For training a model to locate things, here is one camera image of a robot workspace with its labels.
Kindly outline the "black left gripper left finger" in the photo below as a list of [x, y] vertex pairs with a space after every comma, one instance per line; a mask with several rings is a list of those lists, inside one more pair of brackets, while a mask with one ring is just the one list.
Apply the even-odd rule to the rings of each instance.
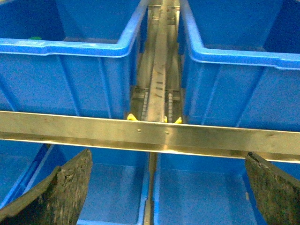
[[85, 149], [2, 208], [0, 223], [75, 225], [87, 196], [91, 169], [92, 153]]

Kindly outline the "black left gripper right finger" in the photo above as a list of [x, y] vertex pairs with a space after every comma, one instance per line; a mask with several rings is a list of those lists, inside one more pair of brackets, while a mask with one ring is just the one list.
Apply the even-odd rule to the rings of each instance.
[[254, 152], [245, 168], [256, 205], [269, 225], [300, 223], [300, 181]]

